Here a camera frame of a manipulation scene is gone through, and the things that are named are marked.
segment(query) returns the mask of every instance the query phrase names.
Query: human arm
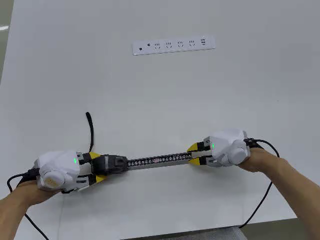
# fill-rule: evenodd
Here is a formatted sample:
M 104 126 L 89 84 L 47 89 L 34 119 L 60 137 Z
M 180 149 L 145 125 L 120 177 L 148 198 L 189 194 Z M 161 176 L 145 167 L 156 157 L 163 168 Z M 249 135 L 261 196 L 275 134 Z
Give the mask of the human arm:
M 261 148 L 239 165 L 250 172 L 264 173 L 286 199 L 310 236 L 320 240 L 320 187 L 295 170 L 285 159 Z
M 12 193 L 0 200 L 1 239 L 13 240 L 28 208 L 44 202 L 56 193 L 57 191 L 38 189 L 36 181 L 27 181 L 21 183 Z

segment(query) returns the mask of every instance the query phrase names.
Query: white tabletop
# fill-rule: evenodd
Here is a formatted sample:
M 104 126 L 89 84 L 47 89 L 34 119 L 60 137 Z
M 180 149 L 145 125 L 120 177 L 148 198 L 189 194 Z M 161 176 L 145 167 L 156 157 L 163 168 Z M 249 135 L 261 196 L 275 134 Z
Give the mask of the white tabletop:
M 224 128 L 270 141 L 320 184 L 320 3 L 15 0 L 0 84 L 6 180 L 53 150 L 184 152 Z M 135 40 L 213 34 L 215 50 L 133 56 Z M 136 170 L 30 216 L 51 240 L 125 239 L 242 224 L 267 186 L 238 167 Z M 275 187 L 252 223 L 295 217 Z M 17 240 L 42 239 L 23 220 Z

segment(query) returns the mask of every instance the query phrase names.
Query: metal ruler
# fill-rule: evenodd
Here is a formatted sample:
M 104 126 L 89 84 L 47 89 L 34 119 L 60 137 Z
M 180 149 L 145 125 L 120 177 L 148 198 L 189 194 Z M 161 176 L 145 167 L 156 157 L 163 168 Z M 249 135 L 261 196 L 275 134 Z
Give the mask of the metal ruler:
M 127 164 L 128 170 L 150 169 L 187 164 L 191 158 L 191 152 L 182 152 L 162 156 L 130 159 L 127 161 Z

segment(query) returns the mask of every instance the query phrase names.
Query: electrical outlet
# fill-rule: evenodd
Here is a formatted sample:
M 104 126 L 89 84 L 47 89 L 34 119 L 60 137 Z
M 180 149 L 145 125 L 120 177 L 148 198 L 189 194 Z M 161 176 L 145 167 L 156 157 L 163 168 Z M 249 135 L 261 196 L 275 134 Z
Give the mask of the electrical outlet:
M 215 48 L 215 38 L 212 35 L 204 35 L 135 41 L 132 44 L 132 53 L 133 55 L 146 55 L 194 50 L 208 50 Z

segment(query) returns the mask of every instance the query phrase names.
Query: black wire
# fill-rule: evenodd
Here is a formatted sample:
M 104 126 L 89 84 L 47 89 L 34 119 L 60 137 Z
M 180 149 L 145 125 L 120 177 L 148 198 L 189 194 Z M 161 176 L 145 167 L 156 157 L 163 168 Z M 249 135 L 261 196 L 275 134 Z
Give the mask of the black wire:
M 91 118 L 91 115 L 90 113 L 87 111 L 85 113 L 86 115 L 86 119 L 88 120 L 88 123 L 89 123 L 89 127 L 90 127 L 90 147 L 89 147 L 89 152 L 91 152 L 93 146 L 94 146 L 94 125 L 92 123 L 92 118 Z
M 29 173 L 28 172 L 25 172 L 25 173 L 21 173 L 21 174 L 17 174 L 17 175 L 14 175 L 12 177 L 10 177 L 8 179 L 8 181 L 6 181 L 6 184 L 10 190 L 10 193 L 12 193 L 12 187 L 10 185 L 10 181 L 12 179 L 15 179 L 15 178 L 18 178 L 18 177 L 24 177 L 24 176 L 28 176 Z M 35 229 L 37 229 L 37 231 L 45 238 L 45 240 L 49 240 L 49 238 L 45 235 L 45 233 L 43 231 L 41 231 L 41 229 L 34 223 L 34 221 L 32 221 L 32 219 L 28 216 L 28 214 L 24 214 L 25 218 L 29 220 L 29 222 L 32 224 L 32 226 L 34 226 Z
M 261 143 L 268 144 L 268 145 L 273 149 L 273 151 L 276 153 L 276 156 L 277 156 L 278 158 L 280 158 L 280 155 L 279 155 L 277 149 L 276 149 L 274 146 L 272 146 L 271 143 L 269 143 L 269 142 L 267 142 L 267 141 L 265 141 L 265 140 L 261 140 L 261 139 L 253 139 L 253 141 L 254 141 L 254 142 L 261 142 Z M 273 183 L 272 183 L 272 181 L 271 181 L 271 182 L 269 183 L 268 188 L 267 188 L 266 191 L 265 191 L 265 194 L 264 194 L 263 198 L 262 198 L 261 201 L 259 202 L 258 206 L 255 208 L 255 210 L 253 211 L 253 213 L 251 214 L 251 216 L 248 218 L 248 220 L 245 221 L 244 224 L 242 224 L 241 226 L 239 226 L 240 229 L 243 228 L 245 225 L 247 225 L 247 224 L 250 222 L 250 220 L 254 217 L 254 215 L 256 214 L 256 212 L 258 211 L 258 209 L 260 208 L 260 206 L 262 205 L 262 203 L 263 203 L 264 200 L 266 199 L 266 197 L 267 197 L 267 195 L 268 195 L 268 193 L 269 193 L 269 191 L 270 191 L 270 188 L 271 188 L 272 184 L 273 184 Z

